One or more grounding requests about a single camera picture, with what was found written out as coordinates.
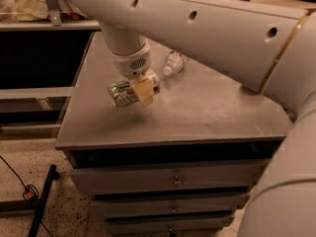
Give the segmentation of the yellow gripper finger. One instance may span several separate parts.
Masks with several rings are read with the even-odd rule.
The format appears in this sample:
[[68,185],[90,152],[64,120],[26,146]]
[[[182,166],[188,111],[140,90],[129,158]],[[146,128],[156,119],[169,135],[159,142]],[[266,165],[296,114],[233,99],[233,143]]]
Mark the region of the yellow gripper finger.
[[143,107],[153,103],[153,82],[149,77],[138,77],[131,81],[131,88]]

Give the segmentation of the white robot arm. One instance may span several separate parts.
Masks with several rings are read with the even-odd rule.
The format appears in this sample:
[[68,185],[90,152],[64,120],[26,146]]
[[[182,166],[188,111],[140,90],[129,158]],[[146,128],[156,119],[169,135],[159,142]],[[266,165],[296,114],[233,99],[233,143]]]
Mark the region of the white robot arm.
[[244,212],[238,237],[316,237],[315,16],[240,0],[72,0],[111,50],[145,36],[291,111],[296,121]]

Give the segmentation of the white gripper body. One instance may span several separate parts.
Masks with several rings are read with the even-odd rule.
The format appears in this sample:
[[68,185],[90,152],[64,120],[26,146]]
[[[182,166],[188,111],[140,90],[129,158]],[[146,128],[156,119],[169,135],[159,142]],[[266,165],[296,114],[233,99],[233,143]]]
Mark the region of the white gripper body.
[[112,58],[116,63],[118,72],[127,79],[133,79],[145,73],[151,66],[149,43],[145,40],[143,47],[133,54],[112,53]]

